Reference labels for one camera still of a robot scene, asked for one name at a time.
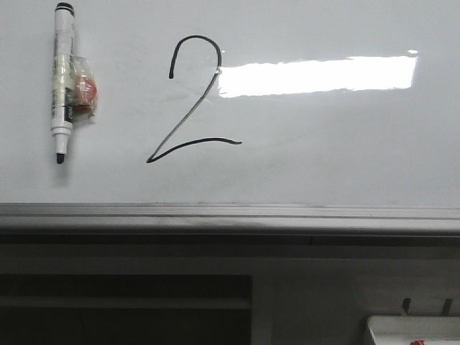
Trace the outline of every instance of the black marker cap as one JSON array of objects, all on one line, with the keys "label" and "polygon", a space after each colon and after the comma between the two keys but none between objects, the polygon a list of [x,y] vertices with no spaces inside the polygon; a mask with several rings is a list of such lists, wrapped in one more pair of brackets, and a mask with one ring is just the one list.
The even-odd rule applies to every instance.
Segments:
[{"label": "black marker cap", "polygon": [[64,157],[65,157],[65,155],[63,153],[57,153],[56,154],[56,162],[58,164],[63,164],[64,163]]},{"label": "black marker cap", "polygon": [[55,9],[55,12],[56,12],[58,9],[66,9],[66,10],[69,11],[73,16],[75,16],[75,12],[73,11],[72,5],[71,5],[71,4],[68,4],[67,2],[60,2],[59,4],[57,4],[56,9]]}]

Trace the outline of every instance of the whiteboard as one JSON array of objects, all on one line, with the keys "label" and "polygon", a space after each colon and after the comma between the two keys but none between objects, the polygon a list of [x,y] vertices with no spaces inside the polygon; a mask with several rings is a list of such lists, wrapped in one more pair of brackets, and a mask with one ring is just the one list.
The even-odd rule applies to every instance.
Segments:
[{"label": "whiteboard", "polygon": [[[57,165],[56,1],[0,1],[1,203],[460,206],[457,1],[74,0],[99,89]],[[206,100],[146,159],[198,100]]]}]

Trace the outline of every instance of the black marker writing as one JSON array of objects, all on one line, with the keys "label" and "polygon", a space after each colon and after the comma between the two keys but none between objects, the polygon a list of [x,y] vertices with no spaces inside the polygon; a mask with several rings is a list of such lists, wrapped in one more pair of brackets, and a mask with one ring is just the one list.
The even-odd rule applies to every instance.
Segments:
[{"label": "black marker writing", "polygon": [[201,102],[206,98],[206,96],[208,95],[209,91],[211,90],[211,88],[213,87],[214,85],[214,82],[216,81],[217,77],[219,76],[219,72],[220,72],[220,69],[221,69],[221,66],[222,66],[222,54],[221,54],[221,49],[219,48],[219,46],[213,41],[211,40],[210,38],[207,38],[205,36],[200,36],[200,35],[193,35],[193,36],[188,36],[188,37],[185,37],[185,38],[182,38],[179,43],[176,45],[175,47],[175,50],[174,50],[174,54],[172,55],[172,60],[171,60],[171,67],[170,67],[170,79],[173,79],[174,78],[174,67],[175,67],[175,61],[177,60],[178,58],[178,53],[179,53],[179,48],[180,46],[187,40],[190,40],[192,38],[198,38],[198,39],[201,39],[201,40],[205,40],[209,43],[211,43],[214,48],[216,48],[216,52],[217,52],[217,68],[216,68],[216,71],[214,72],[213,74],[213,77],[211,79],[211,81],[209,82],[208,84],[208,87],[206,88],[206,90],[204,91],[203,95],[196,101],[196,103],[192,106],[192,108],[188,111],[188,113],[179,121],[178,124],[176,124],[176,126],[172,129],[172,131],[166,136],[166,138],[163,139],[163,141],[160,143],[160,145],[158,145],[157,149],[155,150],[155,152],[153,152],[153,155],[151,155],[149,157],[149,159],[147,160],[147,163],[153,163],[153,162],[156,162],[157,160],[163,158],[164,156],[170,154],[171,152],[174,152],[175,150],[178,150],[182,147],[186,147],[186,146],[189,146],[189,145],[193,145],[193,144],[199,144],[201,142],[225,142],[227,144],[234,144],[234,145],[238,145],[238,144],[241,144],[241,142],[235,142],[233,140],[229,140],[229,139],[224,139],[224,138],[204,138],[204,139],[198,139],[198,140],[193,140],[191,142],[185,142],[183,144],[180,144],[178,146],[175,146],[173,147],[172,149],[169,149],[168,151],[166,151],[165,153],[155,157],[157,155],[157,153],[162,149],[162,147],[165,145],[165,143],[174,135],[174,133],[184,124],[185,121],[187,121],[187,119],[190,117],[190,115],[198,108],[198,106],[201,104]]}]

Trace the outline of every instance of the metal ledge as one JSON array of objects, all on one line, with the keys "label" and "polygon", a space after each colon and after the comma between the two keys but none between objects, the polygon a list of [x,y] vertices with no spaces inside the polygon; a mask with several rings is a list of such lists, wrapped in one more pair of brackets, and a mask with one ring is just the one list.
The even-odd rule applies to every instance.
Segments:
[{"label": "metal ledge", "polygon": [[460,208],[0,203],[0,234],[460,236]]}]

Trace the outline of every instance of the dry erase marker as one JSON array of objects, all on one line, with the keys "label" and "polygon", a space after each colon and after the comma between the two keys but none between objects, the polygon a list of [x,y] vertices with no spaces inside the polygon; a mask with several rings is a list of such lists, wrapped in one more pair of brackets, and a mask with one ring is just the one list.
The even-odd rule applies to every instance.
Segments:
[{"label": "dry erase marker", "polygon": [[64,162],[72,134],[75,80],[72,66],[73,7],[60,2],[55,10],[55,54],[52,74],[51,132],[56,141],[57,163]]}]

